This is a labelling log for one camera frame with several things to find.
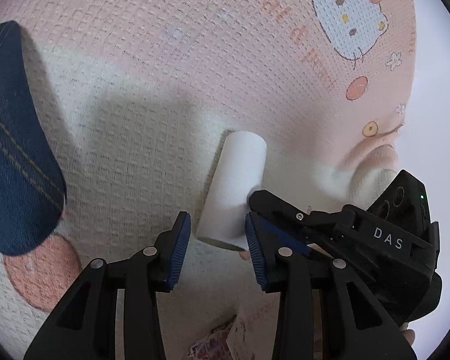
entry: white cylinder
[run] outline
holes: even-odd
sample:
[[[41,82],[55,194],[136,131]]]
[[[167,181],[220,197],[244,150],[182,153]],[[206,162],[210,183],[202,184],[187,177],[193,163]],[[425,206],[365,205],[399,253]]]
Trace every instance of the white cylinder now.
[[[267,144],[257,134],[239,131],[226,138],[198,223],[197,239],[219,248],[248,250],[248,197],[262,185],[266,156]]]

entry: cartoon ear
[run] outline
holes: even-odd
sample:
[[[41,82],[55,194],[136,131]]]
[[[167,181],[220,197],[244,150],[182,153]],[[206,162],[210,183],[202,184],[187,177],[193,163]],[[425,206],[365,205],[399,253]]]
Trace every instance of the cartoon ear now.
[[[383,35],[388,29],[388,19],[387,17],[383,14],[380,13],[378,22],[377,22],[377,30],[378,30],[378,35]]]

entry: white floor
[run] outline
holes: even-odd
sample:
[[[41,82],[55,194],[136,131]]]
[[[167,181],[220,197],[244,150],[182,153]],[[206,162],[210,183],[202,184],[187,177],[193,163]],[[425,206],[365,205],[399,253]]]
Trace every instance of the white floor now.
[[[442,299],[411,324],[425,360],[450,329],[450,14],[440,0],[415,0],[415,9],[415,79],[397,152],[401,167],[425,184],[431,218],[440,223]]]

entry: white surface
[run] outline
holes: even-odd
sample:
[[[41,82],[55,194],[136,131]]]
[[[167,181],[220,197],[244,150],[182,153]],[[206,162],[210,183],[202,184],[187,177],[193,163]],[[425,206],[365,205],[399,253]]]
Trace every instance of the white surface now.
[[[450,14],[440,0],[414,0],[415,79],[406,124],[397,142],[400,166],[427,188],[432,220],[440,224],[440,304],[412,323],[413,348],[426,359],[450,329]]]
[[[250,192],[262,184],[267,144],[248,131],[233,132],[223,145],[196,236],[225,249],[248,250],[245,215]]]

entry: metal pin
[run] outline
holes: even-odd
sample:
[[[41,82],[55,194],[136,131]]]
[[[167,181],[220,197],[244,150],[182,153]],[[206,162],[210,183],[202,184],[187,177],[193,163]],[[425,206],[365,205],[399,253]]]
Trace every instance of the metal pin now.
[[[278,250],[278,254],[284,257],[290,257],[293,254],[293,252],[289,247],[281,247]]]
[[[143,253],[145,256],[154,256],[157,252],[157,248],[154,246],[147,246],[143,249]]]
[[[94,259],[91,263],[90,266],[92,269],[98,269],[98,268],[102,268],[104,265],[104,261],[102,259]]]
[[[334,259],[334,267],[338,269],[344,269],[347,266],[347,263],[342,259]]]

